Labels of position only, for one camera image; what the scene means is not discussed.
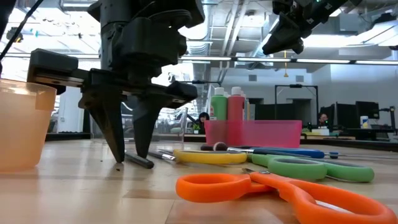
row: green scissors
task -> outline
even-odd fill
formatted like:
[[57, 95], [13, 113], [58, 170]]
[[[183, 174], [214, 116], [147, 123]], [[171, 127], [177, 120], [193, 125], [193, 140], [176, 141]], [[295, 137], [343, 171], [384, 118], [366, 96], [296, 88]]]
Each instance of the green scissors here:
[[253, 164], [267, 167], [273, 174], [295, 179], [319, 180], [326, 176], [353, 182], [370, 182], [374, 171], [370, 167], [344, 162], [294, 156], [252, 154]]

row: hair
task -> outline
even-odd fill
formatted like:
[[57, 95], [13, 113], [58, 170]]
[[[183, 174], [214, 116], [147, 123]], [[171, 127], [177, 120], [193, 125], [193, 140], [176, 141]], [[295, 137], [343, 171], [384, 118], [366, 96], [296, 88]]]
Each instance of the hair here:
[[203, 117], [205, 117], [206, 120], [210, 120], [210, 116], [209, 116], [209, 114], [206, 113], [206, 112], [202, 112], [202, 113], [199, 114], [199, 119], [200, 119], [200, 118], [203, 118]]

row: green bottle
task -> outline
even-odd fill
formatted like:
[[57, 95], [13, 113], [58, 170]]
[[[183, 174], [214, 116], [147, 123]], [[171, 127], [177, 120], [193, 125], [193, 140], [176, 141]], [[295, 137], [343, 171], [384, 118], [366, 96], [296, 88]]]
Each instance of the green bottle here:
[[215, 88], [215, 94], [211, 97], [210, 102], [210, 119], [226, 120], [227, 119], [227, 97], [224, 96], [224, 88]]

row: bottle cap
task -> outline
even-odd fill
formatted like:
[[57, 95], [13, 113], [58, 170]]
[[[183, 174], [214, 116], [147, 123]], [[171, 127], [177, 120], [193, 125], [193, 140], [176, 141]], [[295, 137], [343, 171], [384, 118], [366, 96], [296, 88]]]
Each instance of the bottle cap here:
[[216, 87], [214, 90], [214, 95], [224, 95], [224, 88], [223, 87]]
[[234, 86], [234, 87], [232, 87], [231, 95], [233, 95], [233, 96], [236, 96], [236, 95], [240, 96], [240, 95], [241, 95], [241, 92], [242, 92], [241, 87], [239, 87], [239, 86]]

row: desk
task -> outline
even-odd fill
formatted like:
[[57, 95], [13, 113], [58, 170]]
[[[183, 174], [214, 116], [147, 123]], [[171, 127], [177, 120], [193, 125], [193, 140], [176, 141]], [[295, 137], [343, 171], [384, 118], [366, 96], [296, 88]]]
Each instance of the desk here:
[[[158, 146], [176, 147], [171, 144]], [[199, 147], [185, 144], [186, 149]], [[393, 154], [331, 146], [302, 147], [346, 154]], [[36, 170], [0, 174], [1, 223], [298, 223], [289, 204], [276, 193], [247, 196], [233, 202], [197, 204], [179, 199], [174, 191], [175, 181], [181, 175], [201, 172], [239, 174], [242, 167], [254, 170], [261, 167], [253, 164], [173, 164], [152, 160], [155, 167], [147, 170], [128, 162], [115, 164], [105, 144], [90, 140], [47, 142]], [[376, 178], [373, 183], [351, 184], [331, 179], [320, 183], [375, 198], [398, 213], [398, 162], [380, 159], [355, 162], [374, 168]]]

